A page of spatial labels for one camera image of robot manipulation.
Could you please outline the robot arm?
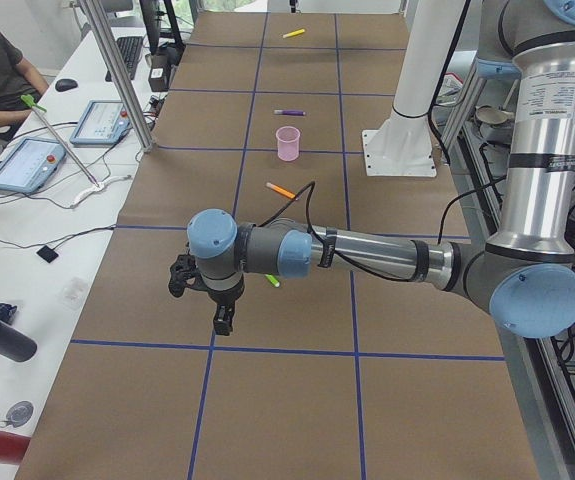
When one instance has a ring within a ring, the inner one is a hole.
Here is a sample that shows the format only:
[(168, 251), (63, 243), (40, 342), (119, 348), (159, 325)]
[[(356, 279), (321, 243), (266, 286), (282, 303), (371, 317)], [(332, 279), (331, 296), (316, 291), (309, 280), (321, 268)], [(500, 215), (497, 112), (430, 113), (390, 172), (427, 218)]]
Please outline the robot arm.
[(478, 53), (512, 62), (521, 75), (500, 224), (483, 248), (390, 240), (281, 214), (237, 223), (209, 209), (189, 222), (188, 251), (171, 267), (170, 292), (205, 292), (216, 305), (215, 332), (227, 335), (246, 274), (302, 278), (312, 267), (342, 265), (431, 283), (525, 338), (572, 326), (574, 251), (565, 229), (575, 176), (575, 1), (485, 2)]

